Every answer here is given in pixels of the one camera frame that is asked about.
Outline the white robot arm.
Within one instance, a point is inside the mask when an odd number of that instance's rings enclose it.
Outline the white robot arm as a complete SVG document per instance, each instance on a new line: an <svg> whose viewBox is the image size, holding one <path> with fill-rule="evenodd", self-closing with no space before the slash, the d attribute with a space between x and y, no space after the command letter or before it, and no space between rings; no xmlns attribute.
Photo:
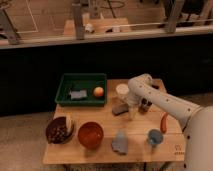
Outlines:
<svg viewBox="0 0 213 171"><path fill-rule="evenodd" d="M146 99L179 121L186 142L182 171L213 171L213 106L164 93L152 83L149 74L131 78L127 104L134 107Z"/></svg>

